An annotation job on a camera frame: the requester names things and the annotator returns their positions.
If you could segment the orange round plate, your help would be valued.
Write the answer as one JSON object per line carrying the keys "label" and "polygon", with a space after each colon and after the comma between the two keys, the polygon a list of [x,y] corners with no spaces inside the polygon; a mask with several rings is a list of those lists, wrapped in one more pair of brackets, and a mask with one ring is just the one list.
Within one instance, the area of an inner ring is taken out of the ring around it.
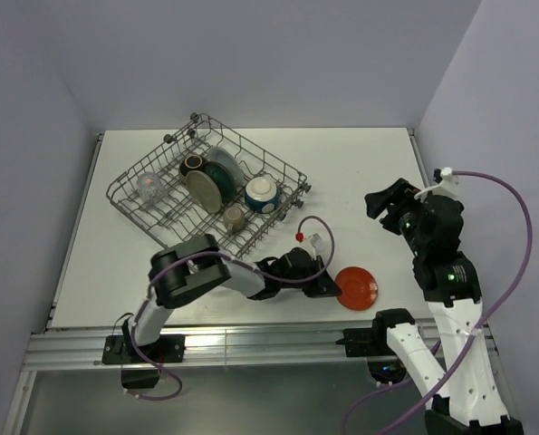
{"label": "orange round plate", "polygon": [[352,311],[366,311],[377,298],[379,287],[374,276],[366,269],[357,266],[343,268],[335,277],[335,284],[341,293],[337,302]]}

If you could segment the grey ceramic mug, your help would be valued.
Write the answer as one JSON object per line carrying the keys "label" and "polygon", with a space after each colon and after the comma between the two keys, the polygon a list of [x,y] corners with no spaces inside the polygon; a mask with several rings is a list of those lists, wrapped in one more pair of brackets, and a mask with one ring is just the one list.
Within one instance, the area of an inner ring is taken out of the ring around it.
{"label": "grey ceramic mug", "polygon": [[228,234],[238,233],[245,227],[245,212],[240,207],[229,207],[223,214],[222,223]]}

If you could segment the teal bowl cream inside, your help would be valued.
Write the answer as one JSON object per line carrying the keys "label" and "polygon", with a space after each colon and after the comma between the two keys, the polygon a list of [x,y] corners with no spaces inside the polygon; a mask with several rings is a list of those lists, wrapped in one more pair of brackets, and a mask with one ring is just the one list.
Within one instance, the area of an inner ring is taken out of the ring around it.
{"label": "teal bowl cream inside", "polygon": [[256,213],[269,214],[279,206],[280,190],[267,176],[255,177],[245,186],[245,203]]}

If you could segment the dark teal plate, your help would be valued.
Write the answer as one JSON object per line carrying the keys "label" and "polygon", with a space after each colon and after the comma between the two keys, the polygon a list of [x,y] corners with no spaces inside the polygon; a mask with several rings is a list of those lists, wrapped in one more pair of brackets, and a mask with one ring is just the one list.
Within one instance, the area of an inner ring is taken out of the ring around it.
{"label": "dark teal plate", "polygon": [[221,164],[208,161],[203,171],[217,185],[224,204],[230,203],[236,196],[236,182],[232,174]]}

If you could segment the grey round plate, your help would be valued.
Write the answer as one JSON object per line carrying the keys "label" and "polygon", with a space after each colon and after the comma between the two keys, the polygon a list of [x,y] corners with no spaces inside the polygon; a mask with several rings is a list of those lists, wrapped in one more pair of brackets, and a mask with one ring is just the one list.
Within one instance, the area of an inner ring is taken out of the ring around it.
{"label": "grey round plate", "polygon": [[190,171],[186,176],[189,195],[209,214],[216,214],[222,207],[217,185],[202,171]]}

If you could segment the light blue scalloped plate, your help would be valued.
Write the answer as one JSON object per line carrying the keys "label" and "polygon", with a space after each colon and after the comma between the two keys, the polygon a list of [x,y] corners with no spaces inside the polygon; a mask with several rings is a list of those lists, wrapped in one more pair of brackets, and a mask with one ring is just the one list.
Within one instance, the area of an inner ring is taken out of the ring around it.
{"label": "light blue scalloped plate", "polygon": [[233,176],[237,186],[243,186],[245,184],[245,175],[243,171],[236,159],[228,151],[215,146],[207,152],[207,158],[226,168]]}

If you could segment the brown bowl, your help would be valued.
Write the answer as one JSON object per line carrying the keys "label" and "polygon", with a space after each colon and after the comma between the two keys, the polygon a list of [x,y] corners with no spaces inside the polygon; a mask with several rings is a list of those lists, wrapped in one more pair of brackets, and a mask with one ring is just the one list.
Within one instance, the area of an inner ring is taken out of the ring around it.
{"label": "brown bowl", "polygon": [[190,171],[201,171],[207,159],[201,155],[188,154],[178,167],[179,176],[184,179]]}

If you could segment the clear drinking glass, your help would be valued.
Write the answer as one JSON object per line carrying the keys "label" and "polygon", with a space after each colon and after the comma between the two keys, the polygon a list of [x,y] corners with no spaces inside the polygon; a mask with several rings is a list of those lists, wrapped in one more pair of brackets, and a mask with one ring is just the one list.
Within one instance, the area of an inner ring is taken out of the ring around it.
{"label": "clear drinking glass", "polygon": [[160,201],[165,188],[160,177],[154,172],[144,172],[137,179],[137,188],[143,203],[153,205]]}

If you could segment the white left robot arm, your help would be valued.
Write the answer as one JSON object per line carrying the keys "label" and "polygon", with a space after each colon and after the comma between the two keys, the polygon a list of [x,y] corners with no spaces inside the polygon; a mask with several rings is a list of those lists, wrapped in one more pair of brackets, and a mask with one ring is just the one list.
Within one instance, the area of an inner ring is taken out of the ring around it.
{"label": "white left robot arm", "polygon": [[122,326],[123,352],[135,362],[152,357],[160,332],[175,310],[218,287],[253,301],[273,298],[283,289],[298,289],[308,298],[342,294],[326,271],[327,263],[304,247],[245,263],[206,234],[158,252],[150,265],[147,293]]}

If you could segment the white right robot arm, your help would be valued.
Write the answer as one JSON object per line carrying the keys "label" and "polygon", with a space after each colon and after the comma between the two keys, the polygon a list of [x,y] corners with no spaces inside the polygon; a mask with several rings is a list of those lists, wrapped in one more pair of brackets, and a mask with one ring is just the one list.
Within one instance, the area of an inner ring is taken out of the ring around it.
{"label": "white right robot arm", "polygon": [[429,434],[521,434],[496,385],[482,330],[482,291],[473,263],[459,249],[464,206],[453,191],[457,180],[418,189],[398,179],[365,196],[366,213],[405,239],[413,254],[413,274],[434,318],[443,362],[420,337],[406,309],[376,314],[373,347],[393,352],[421,395]]}

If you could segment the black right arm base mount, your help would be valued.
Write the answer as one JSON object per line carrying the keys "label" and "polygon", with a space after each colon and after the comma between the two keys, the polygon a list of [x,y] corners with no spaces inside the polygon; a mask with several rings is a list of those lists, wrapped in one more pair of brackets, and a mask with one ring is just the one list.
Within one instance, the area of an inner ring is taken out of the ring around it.
{"label": "black right arm base mount", "polygon": [[376,342],[371,328],[344,329],[335,344],[344,348],[347,358],[364,359],[374,383],[396,384],[408,377],[404,362],[386,344]]}

